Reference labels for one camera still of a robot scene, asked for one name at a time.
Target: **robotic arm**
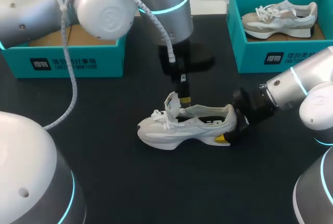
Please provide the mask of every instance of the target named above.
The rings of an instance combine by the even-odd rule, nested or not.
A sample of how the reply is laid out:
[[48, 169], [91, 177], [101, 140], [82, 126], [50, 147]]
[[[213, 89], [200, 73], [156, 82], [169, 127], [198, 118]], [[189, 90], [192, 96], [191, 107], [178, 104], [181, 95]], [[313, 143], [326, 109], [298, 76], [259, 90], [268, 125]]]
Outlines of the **robotic arm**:
[[[315, 140], [333, 146], [333, 47], [267, 81], [250, 93], [234, 93], [234, 106], [250, 123], [273, 116], [277, 109], [299, 104], [300, 118]], [[293, 207], [300, 224], [333, 222], [333, 149], [330, 148], [297, 181]]]
[[[1, 1], [1, 48], [26, 43], [60, 29], [61, 4], [65, 0]], [[202, 46], [190, 43], [193, 21], [189, 0], [141, 1], [161, 22], [171, 40], [176, 56], [174, 63], [168, 58], [170, 48], [167, 48], [160, 29], [142, 9], [139, 10], [150, 38], [158, 45], [163, 72], [176, 84], [182, 103], [188, 104], [187, 74], [207, 70], [213, 65], [212, 56], [203, 52]], [[131, 0], [74, 0], [71, 6], [68, 8], [68, 21], [71, 24], [80, 23], [88, 33], [102, 40], [118, 39], [125, 35], [137, 11], [137, 6]]]

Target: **black table surface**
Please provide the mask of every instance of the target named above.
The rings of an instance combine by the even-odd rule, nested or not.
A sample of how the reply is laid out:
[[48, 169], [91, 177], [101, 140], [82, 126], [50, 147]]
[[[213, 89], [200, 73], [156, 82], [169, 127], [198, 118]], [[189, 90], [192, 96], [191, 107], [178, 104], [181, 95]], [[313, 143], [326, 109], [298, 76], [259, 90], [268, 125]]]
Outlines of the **black table surface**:
[[[210, 71], [190, 74], [193, 104], [223, 106], [234, 89], [250, 89], [275, 74], [238, 74], [225, 15], [195, 16], [192, 39], [216, 56]], [[292, 191], [327, 149], [316, 143], [298, 110], [252, 126], [242, 145], [196, 140], [174, 151], [141, 142], [136, 125], [163, 109], [173, 90], [157, 48], [137, 18], [128, 35], [124, 77], [78, 79], [72, 114], [50, 130], [76, 174], [95, 223], [297, 223]], [[46, 125], [71, 100], [69, 79], [16, 80], [0, 59], [0, 110]]]

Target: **shoelace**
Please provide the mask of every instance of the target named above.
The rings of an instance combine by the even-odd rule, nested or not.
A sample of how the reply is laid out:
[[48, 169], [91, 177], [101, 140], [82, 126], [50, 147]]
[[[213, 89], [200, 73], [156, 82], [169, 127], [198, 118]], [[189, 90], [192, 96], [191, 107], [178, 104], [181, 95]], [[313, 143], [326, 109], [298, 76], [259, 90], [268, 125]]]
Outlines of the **shoelace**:
[[281, 17], [281, 15], [279, 15], [278, 9], [271, 9], [271, 7], [274, 5], [275, 4], [269, 4], [265, 7], [260, 6], [259, 8], [255, 8], [255, 12], [257, 12], [257, 15], [261, 21], [266, 22], [266, 19], [269, 17]]
[[160, 121], [164, 122], [163, 128], [164, 129], [173, 129], [175, 127], [183, 127], [185, 124], [178, 123], [178, 121], [170, 121], [168, 119], [167, 113], [165, 111], [158, 111], [157, 109], [154, 110], [154, 113], [151, 114], [151, 118], [153, 121]]

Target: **shoe tongue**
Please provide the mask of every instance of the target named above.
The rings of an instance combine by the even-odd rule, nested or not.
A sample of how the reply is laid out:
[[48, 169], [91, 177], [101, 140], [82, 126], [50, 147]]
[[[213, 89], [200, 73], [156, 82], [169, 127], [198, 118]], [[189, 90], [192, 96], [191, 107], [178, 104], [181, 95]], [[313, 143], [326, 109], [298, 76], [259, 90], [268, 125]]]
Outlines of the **shoe tongue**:
[[170, 93], [168, 98], [164, 102], [165, 112], [170, 121], [175, 120], [179, 115], [181, 108], [181, 102], [179, 101], [178, 94], [176, 92]]

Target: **cardboard box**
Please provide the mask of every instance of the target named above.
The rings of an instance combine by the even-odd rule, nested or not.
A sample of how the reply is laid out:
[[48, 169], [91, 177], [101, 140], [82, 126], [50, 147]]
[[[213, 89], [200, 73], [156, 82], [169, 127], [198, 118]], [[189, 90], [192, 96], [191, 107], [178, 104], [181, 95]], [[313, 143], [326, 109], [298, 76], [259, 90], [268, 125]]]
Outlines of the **cardboard box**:
[[[80, 25], [67, 29], [68, 49], [76, 77], [121, 77], [125, 37], [102, 41]], [[2, 54], [16, 78], [68, 78], [60, 31]]]
[[239, 73], [282, 72], [333, 45], [333, 0], [289, 0], [296, 5], [318, 5], [318, 21], [310, 39], [274, 34], [264, 41], [248, 39], [241, 16], [260, 5], [284, 0], [230, 0], [227, 24]]

